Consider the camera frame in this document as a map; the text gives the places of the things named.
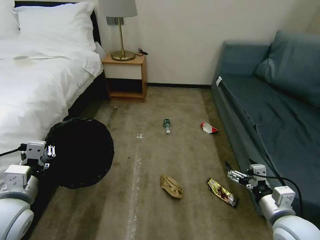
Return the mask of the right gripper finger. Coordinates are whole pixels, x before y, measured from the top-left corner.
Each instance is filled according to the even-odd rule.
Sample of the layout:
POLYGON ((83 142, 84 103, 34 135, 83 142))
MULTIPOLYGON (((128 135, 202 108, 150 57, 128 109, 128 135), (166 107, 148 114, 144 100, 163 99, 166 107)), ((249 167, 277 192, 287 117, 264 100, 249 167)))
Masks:
POLYGON ((225 161, 226 169, 227 169, 227 176, 229 178, 245 178, 248 177, 247 174, 241 173, 239 171, 234 170, 231 165, 225 161))
POLYGON ((245 178, 229 178, 229 179, 231 179, 232 181, 234 181, 240 185, 246 186, 249 184, 249 180, 251 179, 251 176, 248 175, 248 177, 245 177, 245 178))

